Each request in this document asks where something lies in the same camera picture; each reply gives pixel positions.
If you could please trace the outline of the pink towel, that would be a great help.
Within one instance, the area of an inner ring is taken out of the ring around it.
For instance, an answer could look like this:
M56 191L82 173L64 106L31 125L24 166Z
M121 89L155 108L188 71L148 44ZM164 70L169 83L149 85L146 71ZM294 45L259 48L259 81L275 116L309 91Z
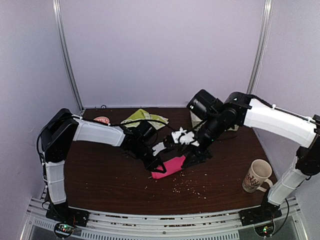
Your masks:
M179 171L181 171L182 165L185 161L186 157L183 155L181 157L174 157L166 162L164 162L164 167L166 168L166 172L165 173L161 173L161 172L152 172L151 173L151 177L153 179L161 179L161 178L165 178L167 176L170 176L172 174L175 174Z

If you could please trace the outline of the green patterned towel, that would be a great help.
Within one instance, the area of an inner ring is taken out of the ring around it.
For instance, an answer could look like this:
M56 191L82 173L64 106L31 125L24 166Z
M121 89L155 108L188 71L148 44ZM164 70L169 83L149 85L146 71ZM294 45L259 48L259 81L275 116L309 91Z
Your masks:
M150 114L146 110L140 108L137 111L135 111L132 115L130 115L128 118L123 120L121 122L121 124L125 124L126 128L137 128L140 124L145 123L145 121L130 123L132 121L138 121L138 120L148 120L148 122L156 130L159 130L159 129L165 127L165 125L162 123L165 123L165 124L169 123L168 118L160 116L160 115L156 115L156 114Z

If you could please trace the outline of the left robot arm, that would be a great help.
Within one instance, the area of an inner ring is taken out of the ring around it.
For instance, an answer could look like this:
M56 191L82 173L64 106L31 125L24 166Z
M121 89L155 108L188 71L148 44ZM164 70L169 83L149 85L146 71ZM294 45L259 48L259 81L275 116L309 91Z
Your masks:
M72 218L65 191L64 165L73 142L92 142L121 148L143 162L150 172L166 173L158 154L148 145L157 133L153 119L137 119L119 124L89 120L62 108L42 128L36 150L43 167L51 211L61 222Z

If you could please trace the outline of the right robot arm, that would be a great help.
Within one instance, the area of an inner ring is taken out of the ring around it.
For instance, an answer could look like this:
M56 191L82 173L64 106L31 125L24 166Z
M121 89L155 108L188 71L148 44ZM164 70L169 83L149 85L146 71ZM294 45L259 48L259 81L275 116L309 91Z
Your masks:
M264 195L256 210L259 220L268 220L280 204L305 180L320 172L320 117L301 116L278 108L253 94L233 92L225 102L201 89L187 104L204 123L194 134L183 169L210 158L208 147L235 125L265 130L299 144L296 163Z

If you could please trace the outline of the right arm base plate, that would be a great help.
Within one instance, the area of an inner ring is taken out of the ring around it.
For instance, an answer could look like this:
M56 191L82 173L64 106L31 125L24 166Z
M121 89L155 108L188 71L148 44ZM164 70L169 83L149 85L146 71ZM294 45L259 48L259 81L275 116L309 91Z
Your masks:
M264 208L262 206L244 209L239 212L242 226L255 225L262 222L272 221L282 216L279 208Z

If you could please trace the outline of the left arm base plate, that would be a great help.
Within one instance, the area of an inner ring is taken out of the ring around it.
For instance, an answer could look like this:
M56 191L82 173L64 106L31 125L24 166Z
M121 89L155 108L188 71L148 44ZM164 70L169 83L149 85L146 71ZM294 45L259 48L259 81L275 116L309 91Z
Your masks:
M71 226L86 227L90 213L86 210L75 208L57 209L49 206L46 212L46 218L62 223L67 223Z

